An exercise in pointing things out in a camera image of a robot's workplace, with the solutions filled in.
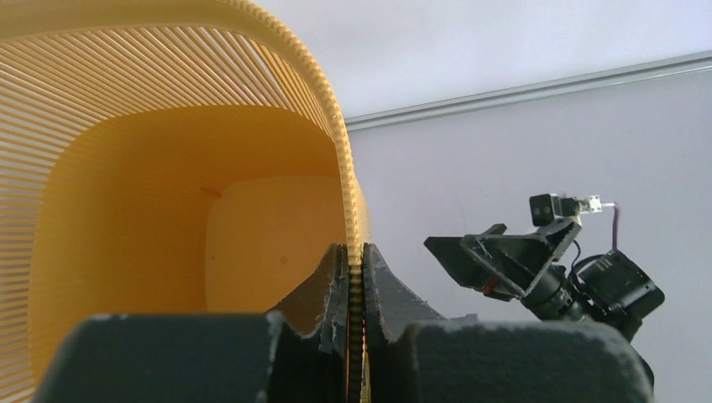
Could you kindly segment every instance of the purple cable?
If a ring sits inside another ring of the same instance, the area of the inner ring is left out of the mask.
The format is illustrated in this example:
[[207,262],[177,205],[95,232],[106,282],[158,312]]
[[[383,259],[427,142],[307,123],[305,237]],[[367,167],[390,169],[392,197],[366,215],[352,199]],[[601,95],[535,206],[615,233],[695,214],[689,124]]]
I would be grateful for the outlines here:
[[613,249],[618,249],[618,220],[620,220],[620,206],[613,203]]

